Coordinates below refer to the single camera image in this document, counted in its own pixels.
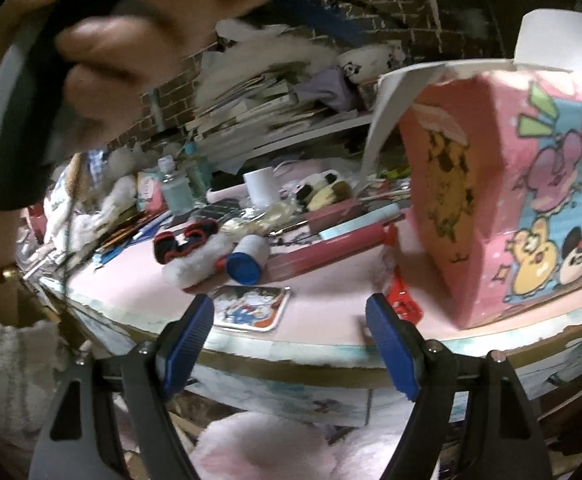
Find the person left hand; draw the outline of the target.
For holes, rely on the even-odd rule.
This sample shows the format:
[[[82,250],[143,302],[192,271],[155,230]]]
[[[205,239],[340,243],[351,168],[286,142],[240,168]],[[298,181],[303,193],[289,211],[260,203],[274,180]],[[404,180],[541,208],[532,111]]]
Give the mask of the person left hand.
[[[0,6],[0,61],[23,19],[56,0],[5,0]],[[64,96],[78,112],[70,153],[120,136],[142,112],[140,97],[170,81],[187,55],[210,44],[218,22],[240,18],[270,0],[140,0],[148,18],[85,18],[56,39],[73,65]]]

